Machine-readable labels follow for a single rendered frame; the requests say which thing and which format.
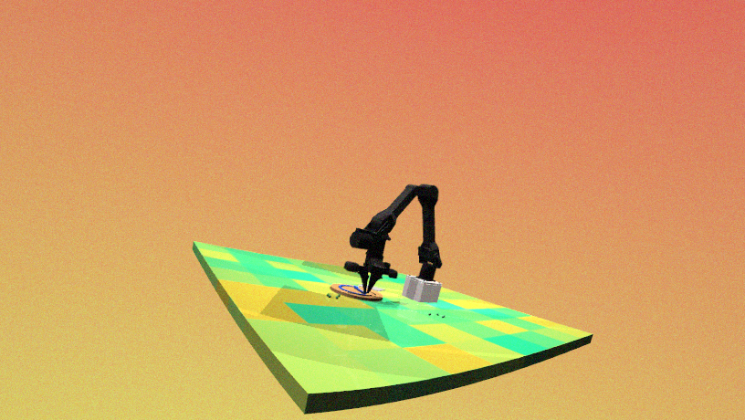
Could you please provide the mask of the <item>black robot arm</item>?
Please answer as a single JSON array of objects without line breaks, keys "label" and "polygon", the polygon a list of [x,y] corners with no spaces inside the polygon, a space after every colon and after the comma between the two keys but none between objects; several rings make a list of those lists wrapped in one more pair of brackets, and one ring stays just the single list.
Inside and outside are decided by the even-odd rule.
[{"label": "black robot arm", "polygon": [[[399,196],[385,209],[375,215],[364,228],[356,228],[350,236],[352,248],[371,250],[383,253],[386,240],[391,241],[388,234],[393,230],[397,217],[418,195],[422,206],[423,242],[418,246],[419,263],[423,264],[417,278],[434,281],[437,268],[441,268],[442,260],[439,248],[435,242],[435,205],[438,201],[438,188],[431,184],[408,184]],[[428,263],[427,263],[428,262]],[[433,264],[431,264],[431,263]],[[391,264],[383,262],[383,257],[369,256],[365,266],[371,274],[381,276],[388,273]]]}]

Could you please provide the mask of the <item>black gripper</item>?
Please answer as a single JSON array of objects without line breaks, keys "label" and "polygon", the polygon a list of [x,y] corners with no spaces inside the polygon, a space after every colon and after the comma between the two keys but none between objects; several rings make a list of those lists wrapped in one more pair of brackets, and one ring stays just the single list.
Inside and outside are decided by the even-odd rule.
[{"label": "black gripper", "polygon": [[[368,270],[369,269],[368,269],[368,267],[365,266],[366,259],[369,256],[375,257],[375,258],[381,258],[383,256],[383,253],[379,253],[379,252],[374,252],[374,251],[371,251],[371,250],[367,250],[367,252],[366,252],[365,255],[366,255],[366,258],[365,258],[365,261],[363,262],[363,266],[359,266],[359,264],[357,264],[356,262],[351,262],[351,261],[346,261],[344,263],[344,265],[345,265],[344,268],[346,270],[348,270],[350,272],[355,272],[355,273],[357,272],[360,275],[361,280],[362,280],[362,290],[363,290],[364,293],[365,293],[366,289],[367,289],[367,292],[369,293],[372,290],[374,284],[380,278],[382,278],[383,275],[388,276],[389,278],[397,278],[397,272],[396,272],[396,270],[394,270],[392,268],[390,268],[390,270],[389,270],[388,273],[383,273],[383,275],[381,275],[381,276],[378,276],[376,274],[371,274],[371,276],[368,276],[368,272],[369,272]],[[368,284],[368,288],[367,288],[368,277],[370,277],[370,279],[369,279],[369,284]]]}]

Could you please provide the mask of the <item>tan round bead board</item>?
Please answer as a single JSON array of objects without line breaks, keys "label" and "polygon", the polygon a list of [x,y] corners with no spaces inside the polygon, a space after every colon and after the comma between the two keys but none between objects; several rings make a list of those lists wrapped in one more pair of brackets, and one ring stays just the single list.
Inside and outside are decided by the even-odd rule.
[{"label": "tan round bead board", "polygon": [[[362,295],[358,295],[358,294],[353,294],[353,293],[350,293],[348,291],[342,290],[342,289],[340,289],[338,287],[339,285],[348,285],[348,284],[331,284],[331,290],[334,291],[335,293],[339,294],[339,295],[344,296],[344,297],[347,297],[347,298],[350,298],[350,299],[361,299],[361,300],[369,300],[369,301],[380,301],[380,300],[383,300],[383,294],[381,294],[378,291],[371,290],[369,293],[366,294],[366,296],[363,296],[363,294]],[[361,294],[360,291],[358,291],[357,289],[352,288],[352,287],[342,287],[342,288],[347,289],[347,290],[349,290],[351,292],[354,292],[354,293],[357,292],[357,293],[360,293]]]}]

